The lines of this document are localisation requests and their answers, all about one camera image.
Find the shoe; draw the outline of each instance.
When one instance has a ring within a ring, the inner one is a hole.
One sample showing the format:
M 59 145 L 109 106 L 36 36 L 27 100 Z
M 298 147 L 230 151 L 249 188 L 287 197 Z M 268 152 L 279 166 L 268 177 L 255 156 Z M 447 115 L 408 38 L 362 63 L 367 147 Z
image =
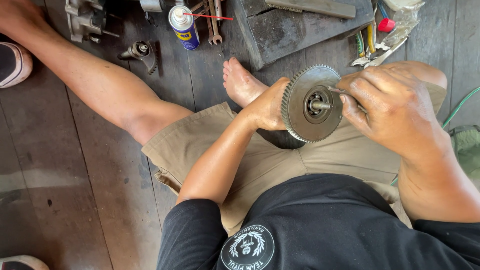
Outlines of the shoe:
M 0 88 L 14 86 L 24 81 L 32 72 L 30 52 L 9 42 L 0 42 Z
M 48 266 L 41 260 L 28 256 L 14 256 L 0 258 L 1 270 L 48 270 Z

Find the green wire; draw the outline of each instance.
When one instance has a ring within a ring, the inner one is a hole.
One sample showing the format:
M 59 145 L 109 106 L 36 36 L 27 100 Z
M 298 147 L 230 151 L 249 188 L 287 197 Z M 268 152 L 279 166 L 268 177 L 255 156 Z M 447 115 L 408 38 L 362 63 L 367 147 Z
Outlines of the green wire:
M 478 88 L 475 88 L 473 91 L 470 92 L 470 94 L 468 94 L 458 105 L 457 107 L 455 107 L 455 109 L 453 110 L 453 112 L 450 114 L 450 116 L 447 118 L 447 120 L 445 121 L 445 123 L 442 125 L 442 128 L 445 128 L 445 126 L 447 126 L 447 124 L 450 122 L 450 120 L 452 120 L 452 118 L 455 116 L 455 114 L 458 112 L 458 110 L 460 110 L 460 107 L 463 105 L 463 103 L 465 103 L 465 101 L 467 101 L 467 99 L 469 99 L 473 94 L 475 94 L 478 90 L 480 90 L 480 87 Z M 395 185 L 395 183 L 398 181 L 398 176 L 395 177 L 395 179 L 392 181 L 392 183 L 390 185 Z

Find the plastic bag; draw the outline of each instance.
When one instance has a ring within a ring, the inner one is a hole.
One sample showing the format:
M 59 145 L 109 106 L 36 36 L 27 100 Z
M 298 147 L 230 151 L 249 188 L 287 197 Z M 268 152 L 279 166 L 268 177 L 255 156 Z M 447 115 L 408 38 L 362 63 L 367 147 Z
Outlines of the plastic bag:
M 395 12 L 393 20 L 395 21 L 395 28 L 386 36 L 382 42 L 391 47 L 398 43 L 402 38 L 406 37 L 412 29 L 419 24 L 418 18 L 420 8 L 425 2 L 420 2 L 413 6 L 406 6 Z

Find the spray can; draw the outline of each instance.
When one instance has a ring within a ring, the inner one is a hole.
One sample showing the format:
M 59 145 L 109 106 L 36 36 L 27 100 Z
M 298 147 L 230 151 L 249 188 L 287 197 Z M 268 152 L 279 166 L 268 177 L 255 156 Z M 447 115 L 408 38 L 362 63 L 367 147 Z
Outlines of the spray can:
M 174 6 L 168 13 L 168 21 L 185 49 L 194 50 L 200 44 L 197 27 L 193 16 L 184 13 L 192 12 L 186 6 Z

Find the dirty hand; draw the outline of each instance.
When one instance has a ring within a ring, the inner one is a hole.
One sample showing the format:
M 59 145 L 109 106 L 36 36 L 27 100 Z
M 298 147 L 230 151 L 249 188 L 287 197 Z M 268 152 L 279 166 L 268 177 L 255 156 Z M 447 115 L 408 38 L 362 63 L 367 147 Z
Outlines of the dirty hand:
M 283 93 L 289 82 L 290 79 L 288 78 L 280 78 L 241 111 L 249 121 L 252 121 L 255 128 L 266 130 L 286 129 L 280 113 L 280 106 Z
M 337 84 L 343 115 L 371 140 L 403 158 L 422 158 L 445 143 L 425 85 L 401 68 L 368 67 Z M 356 100 L 365 108 L 358 107 Z

